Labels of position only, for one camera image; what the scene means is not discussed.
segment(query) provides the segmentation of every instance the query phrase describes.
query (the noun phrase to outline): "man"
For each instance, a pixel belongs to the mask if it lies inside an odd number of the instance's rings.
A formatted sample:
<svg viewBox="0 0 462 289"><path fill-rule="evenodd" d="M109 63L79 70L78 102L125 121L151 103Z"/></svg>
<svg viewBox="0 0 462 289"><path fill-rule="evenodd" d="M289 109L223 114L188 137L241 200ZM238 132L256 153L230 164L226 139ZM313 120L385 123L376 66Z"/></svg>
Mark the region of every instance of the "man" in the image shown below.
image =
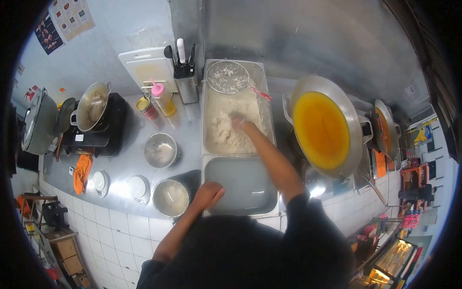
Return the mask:
<svg viewBox="0 0 462 289"><path fill-rule="evenodd" d="M249 136L282 194L285 234L248 216L215 215L193 225L226 193L205 183L142 265L137 288L346 288L353 252L321 202L309 201L297 172L253 123L237 114L231 120Z"/></svg>
<svg viewBox="0 0 462 289"><path fill-rule="evenodd" d="M404 190L398 192L398 198L411 201L423 200L424 202L432 202L435 199L436 187L432 188L431 184L426 184L422 188Z"/></svg>

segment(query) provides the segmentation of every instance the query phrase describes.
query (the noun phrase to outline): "menu poster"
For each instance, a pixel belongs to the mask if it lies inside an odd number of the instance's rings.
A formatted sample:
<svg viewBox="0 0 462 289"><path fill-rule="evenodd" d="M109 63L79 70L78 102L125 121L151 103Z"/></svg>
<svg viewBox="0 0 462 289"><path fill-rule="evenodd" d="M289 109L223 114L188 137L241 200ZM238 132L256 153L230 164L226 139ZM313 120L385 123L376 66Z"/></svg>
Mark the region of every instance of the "menu poster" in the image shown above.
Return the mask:
<svg viewBox="0 0 462 289"><path fill-rule="evenodd" d="M54 0L49 12L67 41L95 27L85 0Z"/></svg>
<svg viewBox="0 0 462 289"><path fill-rule="evenodd" d="M35 30L35 35L47 55L64 45L49 14L40 21Z"/></svg>

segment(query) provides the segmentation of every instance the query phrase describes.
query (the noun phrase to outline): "hand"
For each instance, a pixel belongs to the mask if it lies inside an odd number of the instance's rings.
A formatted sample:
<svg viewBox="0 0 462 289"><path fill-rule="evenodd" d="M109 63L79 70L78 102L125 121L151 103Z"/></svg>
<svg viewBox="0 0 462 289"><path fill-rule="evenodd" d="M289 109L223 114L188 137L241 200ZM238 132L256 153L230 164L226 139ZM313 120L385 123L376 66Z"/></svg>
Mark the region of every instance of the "hand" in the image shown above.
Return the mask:
<svg viewBox="0 0 462 289"><path fill-rule="evenodd" d="M191 206L203 211L216 205L224 194L225 189L222 185L216 182L207 182L197 190Z"/></svg>
<svg viewBox="0 0 462 289"><path fill-rule="evenodd" d="M231 126L234 130L242 130L244 123L247 122L244 115L240 112L233 111L230 114Z"/></svg>

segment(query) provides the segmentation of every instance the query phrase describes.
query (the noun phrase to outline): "white knife handle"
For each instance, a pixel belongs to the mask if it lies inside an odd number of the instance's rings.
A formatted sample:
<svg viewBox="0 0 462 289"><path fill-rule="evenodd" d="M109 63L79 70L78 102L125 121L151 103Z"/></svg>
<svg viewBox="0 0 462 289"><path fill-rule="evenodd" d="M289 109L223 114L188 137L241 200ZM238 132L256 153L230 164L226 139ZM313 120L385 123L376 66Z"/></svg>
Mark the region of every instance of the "white knife handle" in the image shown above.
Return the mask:
<svg viewBox="0 0 462 289"><path fill-rule="evenodd" d="M178 38L176 41L176 46L178 47L178 55L180 56L180 63L186 62L186 54L184 53L184 40L183 38Z"/></svg>

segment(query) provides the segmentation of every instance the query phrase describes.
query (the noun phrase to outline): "tin can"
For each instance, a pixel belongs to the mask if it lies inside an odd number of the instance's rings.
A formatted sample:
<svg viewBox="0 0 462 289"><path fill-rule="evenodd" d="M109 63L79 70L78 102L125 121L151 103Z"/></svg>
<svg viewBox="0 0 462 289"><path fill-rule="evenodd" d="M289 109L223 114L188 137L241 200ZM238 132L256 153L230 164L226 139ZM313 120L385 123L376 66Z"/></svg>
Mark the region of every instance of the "tin can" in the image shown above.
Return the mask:
<svg viewBox="0 0 462 289"><path fill-rule="evenodd" d="M149 120L153 120L159 116L158 111L149 101L149 99L142 97L136 103L136 109L141 111Z"/></svg>

